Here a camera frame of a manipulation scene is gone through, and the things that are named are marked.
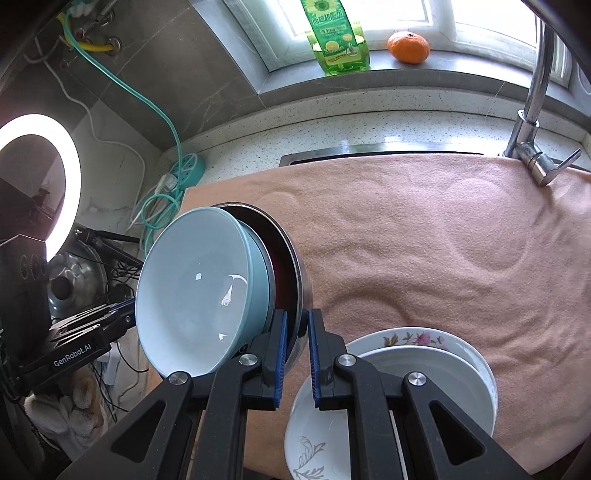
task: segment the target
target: dish soap bottle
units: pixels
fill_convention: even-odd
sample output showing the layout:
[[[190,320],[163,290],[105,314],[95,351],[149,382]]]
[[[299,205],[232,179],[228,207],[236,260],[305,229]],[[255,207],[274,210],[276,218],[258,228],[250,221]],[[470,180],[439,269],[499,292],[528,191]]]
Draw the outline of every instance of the dish soap bottle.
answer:
[[[312,31],[312,51],[327,75],[369,69],[369,49],[358,22],[351,23],[340,0],[300,0]]]

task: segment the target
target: orange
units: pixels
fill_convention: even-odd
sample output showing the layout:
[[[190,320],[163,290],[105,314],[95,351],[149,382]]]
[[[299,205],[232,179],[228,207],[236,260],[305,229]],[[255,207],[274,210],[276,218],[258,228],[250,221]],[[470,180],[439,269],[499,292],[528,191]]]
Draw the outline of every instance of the orange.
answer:
[[[421,63],[431,53],[429,43],[421,35],[397,32],[388,39],[388,51],[404,63]]]

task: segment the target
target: plant pattern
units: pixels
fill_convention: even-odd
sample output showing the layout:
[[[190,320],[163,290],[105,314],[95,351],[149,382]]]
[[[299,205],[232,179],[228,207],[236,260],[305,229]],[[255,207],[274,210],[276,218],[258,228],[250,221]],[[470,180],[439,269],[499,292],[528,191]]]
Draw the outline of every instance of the plant pattern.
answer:
[[[443,337],[438,336],[435,340],[431,339],[429,333],[410,333],[406,332],[406,335],[402,340],[398,339],[398,335],[394,334],[391,338],[384,337],[384,347],[387,346],[400,346],[400,345],[421,345],[430,346],[433,348],[439,348],[441,350],[447,350],[443,345]]]
[[[306,480],[328,480],[324,478],[324,465],[319,466],[318,468],[314,468],[310,470],[306,470],[303,472],[302,470],[304,467],[309,463],[310,460],[314,458],[314,456],[324,450],[324,446],[326,442],[319,443],[318,445],[312,445],[312,442],[308,440],[306,437],[299,438],[300,443],[304,447],[304,452],[300,455],[300,463],[299,467],[295,468],[293,471],[296,474],[299,480],[305,478]]]

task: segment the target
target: window sill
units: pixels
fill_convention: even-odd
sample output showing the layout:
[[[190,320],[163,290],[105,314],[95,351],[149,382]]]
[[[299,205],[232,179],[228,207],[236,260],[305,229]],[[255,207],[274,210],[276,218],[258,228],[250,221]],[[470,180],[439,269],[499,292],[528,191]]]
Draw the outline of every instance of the window sill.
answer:
[[[369,71],[333,77],[326,77],[315,60],[269,72],[222,0],[190,1],[266,108],[335,92],[396,87],[460,89],[524,103],[530,87],[531,73],[524,69],[446,51],[432,51],[414,66],[398,62],[386,50],[374,50]],[[591,131],[591,95],[582,93],[576,74],[570,83],[567,89],[551,82],[544,109]]]
[[[408,65],[386,50],[376,50],[367,72],[326,77],[315,60],[306,61],[268,73],[258,93],[267,107],[345,90],[409,86],[461,89],[525,102],[530,80],[526,70],[467,54],[433,51],[424,63]],[[544,109],[590,130],[591,109],[584,107],[568,89],[550,83]]]

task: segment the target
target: black bracket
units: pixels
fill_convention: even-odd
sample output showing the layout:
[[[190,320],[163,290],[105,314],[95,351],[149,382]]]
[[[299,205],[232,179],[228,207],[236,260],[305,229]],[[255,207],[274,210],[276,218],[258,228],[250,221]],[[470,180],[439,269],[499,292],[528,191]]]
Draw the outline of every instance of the black bracket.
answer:
[[[287,314],[276,310],[246,352],[215,373],[169,375],[59,479],[184,479],[198,426],[191,480],[241,478],[247,412],[279,406],[286,350]]]
[[[402,459],[415,480],[531,480],[426,375],[389,375],[348,354],[341,337],[324,331],[320,310],[311,313],[309,339],[316,406],[348,411],[354,480],[402,480]]]

